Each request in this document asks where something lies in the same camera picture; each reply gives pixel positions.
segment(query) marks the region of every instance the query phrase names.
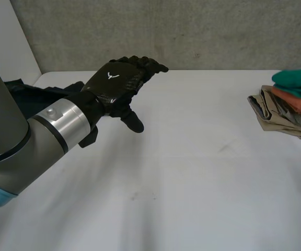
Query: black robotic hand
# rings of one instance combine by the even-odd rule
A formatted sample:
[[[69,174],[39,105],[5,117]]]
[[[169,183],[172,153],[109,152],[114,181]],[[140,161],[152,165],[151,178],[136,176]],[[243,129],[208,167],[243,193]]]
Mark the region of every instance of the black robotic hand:
[[[167,72],[168,68],[147,57],[123,57],[110,60],[83,87],[82,91],[94,94],[103,108],[103,114],[120,118],[132,131],[141,133],[144,125],[132,111],[132,97],[156,73]],[[98,134],[96,126],[79,145],[86,147],[95,142]]]

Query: orange cloth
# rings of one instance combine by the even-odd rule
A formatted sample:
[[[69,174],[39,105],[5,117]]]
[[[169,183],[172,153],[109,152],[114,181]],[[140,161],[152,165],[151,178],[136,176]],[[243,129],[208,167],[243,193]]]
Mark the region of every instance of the orange cloth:
[[[272,87],[271,92],[291,105],[296,112],[301,113],[301,98],[297,98],[296,96],[284,92],[276,87]]]

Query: black cloth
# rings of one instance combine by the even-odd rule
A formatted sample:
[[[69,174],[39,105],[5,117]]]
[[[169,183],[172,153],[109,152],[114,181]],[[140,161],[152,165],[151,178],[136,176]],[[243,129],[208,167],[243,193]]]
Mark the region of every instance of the black cloth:
[[[5,82],[6,87],[26,119],[31,118],[61,98],[80,92],[83,82],[77,82],[64,89],[25,85],[21,79]]]

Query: beige pants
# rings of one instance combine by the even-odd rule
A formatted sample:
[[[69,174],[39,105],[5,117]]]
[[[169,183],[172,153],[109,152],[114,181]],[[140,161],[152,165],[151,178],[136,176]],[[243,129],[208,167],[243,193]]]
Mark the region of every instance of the beige pants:
[[[301,127],[279,115],[271,95],[271,86],[263,85],[259,95],[249,96],[248,101],[264,131],[278,131],[301,139]]]

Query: green cloth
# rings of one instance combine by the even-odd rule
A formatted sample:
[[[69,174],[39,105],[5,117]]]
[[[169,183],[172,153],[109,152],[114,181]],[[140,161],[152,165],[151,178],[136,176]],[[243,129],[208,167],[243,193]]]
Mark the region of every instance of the green cloth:
[[[272,76],[274,86],[301,98],[301,70],[281,71]]]

